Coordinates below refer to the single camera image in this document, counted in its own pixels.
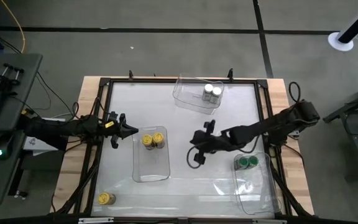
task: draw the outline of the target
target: white stand base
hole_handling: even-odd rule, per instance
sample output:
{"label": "white stand base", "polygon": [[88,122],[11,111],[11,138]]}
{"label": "white stand base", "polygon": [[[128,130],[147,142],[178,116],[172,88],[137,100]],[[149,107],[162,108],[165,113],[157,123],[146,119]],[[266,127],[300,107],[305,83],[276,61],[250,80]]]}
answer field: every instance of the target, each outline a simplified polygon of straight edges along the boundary
{"label": "white stand base", "polygon": [[352,50],[353,45],[354,45],[353,40],[347,44],[340,43],[337,39],[338,34],[339,34],[338,32],[330,34],[328,36],[328,43],[336,50],[340,50],[340,51],[344,51],[344,52]]}

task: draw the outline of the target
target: can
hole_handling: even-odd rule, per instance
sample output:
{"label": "can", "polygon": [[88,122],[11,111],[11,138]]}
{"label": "can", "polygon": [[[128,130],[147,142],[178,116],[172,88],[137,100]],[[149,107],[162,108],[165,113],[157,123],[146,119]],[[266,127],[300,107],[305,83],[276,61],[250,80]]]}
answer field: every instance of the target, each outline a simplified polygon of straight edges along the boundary
{"label": "can", "polygon": [[249,161],[246,156],[242,156],[234,163],[234,170],[243,170],[249,166]]}
{"label": "can", "polygon": [[259,160],[258,160],[258,157],[256,157],[256,156],[250,156],[248,158],[248,162],[249,162],[249,165],[248,165],[247,169],[251,169],[258,165]]}
{"label": "can", "polygon": [[100,205],[112,205],[116,202],[116,196],[107,192],[99,194],[98,202]]}
{"label": "can", "polygon": [[214,86],[212,86],[211,84],[207,84],[204,86],[203,100],[209,101],[209,99],[211,99],[213,89]]}
{"label": "can", "polygon": [[144,147],[148,150],[152,150],[154,148],[153,138],[149,134],[143,135],[142,143]]}
{"label": "can", "polygon": [[220,89],[219,87],[215,87],[212,90],[212,94],[211,94],[211,98],[209,99],[209,102],[211,103],[219,102],[221,95],[222,95],[222,89]]}
{"label": "can", "polygon": [[165,145],[164,135],[162,133],[155,133],[153,135],[153,142],[155,144],[155,147],[161,149]]}

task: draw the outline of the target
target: wooden table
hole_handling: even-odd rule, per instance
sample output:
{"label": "wooden table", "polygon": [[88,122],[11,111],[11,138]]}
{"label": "wooden table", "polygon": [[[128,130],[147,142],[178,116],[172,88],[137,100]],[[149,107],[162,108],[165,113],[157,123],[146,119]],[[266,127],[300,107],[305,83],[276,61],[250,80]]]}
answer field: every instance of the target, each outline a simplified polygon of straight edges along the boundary
{"label": "wooden table", "polygon": [[[78,103],[80,104],[80,109],[78,115],[89,114],[93,101],[98,94],[99,81],[102,77],[84,77],[80,97]],[[175,77],[155,77],[155,78],[175,78]],[[267,79],[268,81],[268,90],[270,93],[270,101],[272,104],[273,113],[279,113],[281,110],[289,107],[287,92],[285,89],[284,80],[282,79]],[[102,102],[105,101],[107,88],[103,92]],[[264,116],[267,117],[266,103],[264,101],[264,95],[262,94],[262,105],[264,108]],[[67,147],[71,147],[76,143],[71,143]],[[288,146],[299,151],[299,145],[296,140],[288,138]],[[77,188],[80,181],[81,169],[85,156],[86,145],[83,144],[78,146],[70,152],[65,154],[62,168],[60,169],[60,175],[55,189],[55,196],[53,198],[53,203],[58,210],[62,205],[68,200],[74,190]],[[93,161],[94,152],[96,148],[93,149],[91,154],[90,164]],[[287,180],[287,186],[291,190],[292,194],[296,197],[297,201],[302,204],[303,208],[313,214],[313,206],[311,204],[311,199],[309,195],[308,183],[306,181],[305,170],[303,168],[301,158],[292,152],[289,149],[286,149],[285,146],[282,147],[282,161],[284,166],[285,177]],[[283,213],[285,212],[283,198],[281,190],[276,186],[277,196],[281,203],[281,209]],[[83,195],[83,203],[81,204],[81,211],[85,209],[86,200],[88,198],[88,188],[85,189]]]}

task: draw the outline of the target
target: computer mouse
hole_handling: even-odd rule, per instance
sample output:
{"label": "computer mouse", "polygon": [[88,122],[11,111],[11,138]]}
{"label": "computer mouse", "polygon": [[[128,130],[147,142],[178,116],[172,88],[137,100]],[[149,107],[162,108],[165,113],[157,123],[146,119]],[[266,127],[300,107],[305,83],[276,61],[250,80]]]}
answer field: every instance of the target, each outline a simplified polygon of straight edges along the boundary
{"label": "computer mouse", "polygon": [[12,154],[14,135],[12,133],[3,134],[0,137],[0,160],[9,159]]}

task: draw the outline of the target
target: gray floor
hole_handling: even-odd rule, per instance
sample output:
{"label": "gray floor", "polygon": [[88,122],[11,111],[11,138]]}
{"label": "gray floor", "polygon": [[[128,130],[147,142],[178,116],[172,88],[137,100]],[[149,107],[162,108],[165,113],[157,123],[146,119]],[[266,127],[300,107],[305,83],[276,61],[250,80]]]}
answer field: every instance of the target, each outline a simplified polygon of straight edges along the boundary
{"label": "gray floor", "polygon": [[[23,26],[257,29],[252,0],[7,1]],[[340,30],[358,14],[356,0],[259,0],[265,29]],[[0,26],[14,26],[0,6]],[[19,32],[0,35],[21,46]],[[176,76],[181,72],[224,77],[266,77],[257,34],[137,34],[26,32],[26,52],[44,55],[40,72],[70,105],[85,75]],[[326,116],[358,90],[358,41],[352,51],[333,50],[325,35],[267,35],[275,78],[298,82],[302,98]],[[66,113],[53,97],[52,116]],[[36,83],[28,104],[43,107],[46,95]],[[339,121],[320,122],[300,138],[315,214],[358,221],[358,182],[344,180],[353,155]],[[0,218],[49,211],[57,173],[34,173],[25,185],[28,201],[7,199]],[[7,207],[14,206],[14,211]]]}

